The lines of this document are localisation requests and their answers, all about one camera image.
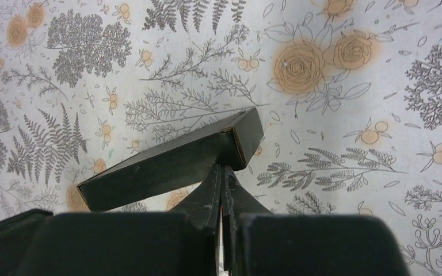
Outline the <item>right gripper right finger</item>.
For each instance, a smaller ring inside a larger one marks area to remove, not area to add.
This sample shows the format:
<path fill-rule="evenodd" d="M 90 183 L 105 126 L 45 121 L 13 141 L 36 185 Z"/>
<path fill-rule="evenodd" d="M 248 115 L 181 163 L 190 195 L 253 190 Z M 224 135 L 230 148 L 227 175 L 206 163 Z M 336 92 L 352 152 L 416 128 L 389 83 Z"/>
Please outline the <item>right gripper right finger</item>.
<path fill-rule="evenodd" d="M 380 219 L 274 214 L 222 168 L 224 269 L 230 275 L 409 275 Z"/>

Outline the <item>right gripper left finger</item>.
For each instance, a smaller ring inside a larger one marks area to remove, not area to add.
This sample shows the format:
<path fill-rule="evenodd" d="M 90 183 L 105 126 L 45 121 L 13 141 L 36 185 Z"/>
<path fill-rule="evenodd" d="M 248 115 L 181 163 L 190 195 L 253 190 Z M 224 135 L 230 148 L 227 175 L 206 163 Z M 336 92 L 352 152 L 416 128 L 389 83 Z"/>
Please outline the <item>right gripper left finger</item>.
<path fill-rule="evenodd" d="M 34 235 L 17 275 L 218 275 L 222 167 L 168 212 L 64 213 Z"/>

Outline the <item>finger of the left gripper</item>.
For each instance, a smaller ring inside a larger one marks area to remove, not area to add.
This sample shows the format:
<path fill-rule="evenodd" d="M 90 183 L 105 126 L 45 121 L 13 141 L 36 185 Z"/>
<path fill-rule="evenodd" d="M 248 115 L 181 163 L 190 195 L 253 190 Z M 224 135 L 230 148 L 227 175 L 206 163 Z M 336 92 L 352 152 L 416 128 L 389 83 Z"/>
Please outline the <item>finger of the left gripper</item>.
<path fill-rule="evenodd" d="M 15 275 L 37 229 L 54 214 L 31 209 L 0 221 L 0 275 Z"/>

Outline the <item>black paper box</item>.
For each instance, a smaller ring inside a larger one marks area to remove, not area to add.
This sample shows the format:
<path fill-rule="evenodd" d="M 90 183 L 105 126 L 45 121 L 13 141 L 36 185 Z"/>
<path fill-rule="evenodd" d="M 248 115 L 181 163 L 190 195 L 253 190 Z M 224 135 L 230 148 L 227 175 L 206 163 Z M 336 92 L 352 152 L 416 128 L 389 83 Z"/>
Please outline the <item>black paper box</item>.
<path fill-rule="evenodd" d="M 258 110 L 242 110 L 146 149 L 81 182 L 93 212 L 112 210 L 201 182 L 215 164 L 244 170 L 264 136 Z"/>

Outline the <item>floral tablecloth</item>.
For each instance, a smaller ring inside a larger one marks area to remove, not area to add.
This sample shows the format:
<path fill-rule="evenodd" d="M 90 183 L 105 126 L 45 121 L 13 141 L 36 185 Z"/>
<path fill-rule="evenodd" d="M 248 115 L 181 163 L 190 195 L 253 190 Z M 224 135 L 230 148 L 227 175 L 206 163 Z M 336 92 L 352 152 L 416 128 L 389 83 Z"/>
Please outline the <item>floral tablecloth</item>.
<path fill-rule="evenodd" d="M 0 221 L 250 108 L 256 199 L 379 217 L 442 275 L 442 1 L 0 1 Z"/>

